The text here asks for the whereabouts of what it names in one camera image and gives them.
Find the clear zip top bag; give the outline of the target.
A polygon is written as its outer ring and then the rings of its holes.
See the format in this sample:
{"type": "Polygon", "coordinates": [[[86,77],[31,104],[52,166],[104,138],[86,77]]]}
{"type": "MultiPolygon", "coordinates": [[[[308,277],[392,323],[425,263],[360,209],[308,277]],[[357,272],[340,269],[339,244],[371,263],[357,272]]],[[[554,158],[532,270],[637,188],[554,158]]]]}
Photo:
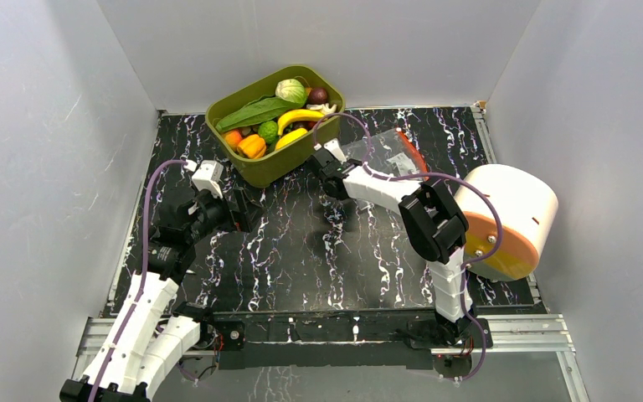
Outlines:
{"type": "Polygon", "coordinates": [[[427,173],[424,157],[399,127],[372,134],[370,140],[362,134],[356,141],[340,146],[343,161],[366,160],[373,176],[405,178],[427,173]]]}

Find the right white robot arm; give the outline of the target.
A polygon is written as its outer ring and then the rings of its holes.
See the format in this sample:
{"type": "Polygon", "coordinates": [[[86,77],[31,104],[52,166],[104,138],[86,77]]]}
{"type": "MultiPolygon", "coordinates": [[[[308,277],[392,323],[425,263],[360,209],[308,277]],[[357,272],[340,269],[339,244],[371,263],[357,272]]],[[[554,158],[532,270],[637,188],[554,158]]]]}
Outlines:
{"type": "Polygon", "coordinates": [[[411,348],[458,347],[471,335],[466,313],[464,248],[468,221],[442,180],[396,178],[321,147],[307,158],[325,194],[371,203],[400,216],[414,252],[425,261],[435,292],[435,316],[398,331],[411,348]]]}

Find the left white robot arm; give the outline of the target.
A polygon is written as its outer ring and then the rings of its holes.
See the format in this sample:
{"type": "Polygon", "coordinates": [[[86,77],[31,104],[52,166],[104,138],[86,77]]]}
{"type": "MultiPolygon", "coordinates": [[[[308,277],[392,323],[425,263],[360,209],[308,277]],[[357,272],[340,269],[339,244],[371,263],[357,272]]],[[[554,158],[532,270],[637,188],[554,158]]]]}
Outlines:
{"type": "Polygon", "coordinates": [[[251,232],[262,206],[242,188],[232,198],[198,190],[180,204],[163,204],[147,240],[147,264],[131,279],[125,302],[80,379],[68,379],[62,401],[149,401],[191,347],[207,348],[217,331],[212,312],[180,304],[161,333],[157,324],[196,257],[196,244],[218,231],[251,232]]]}

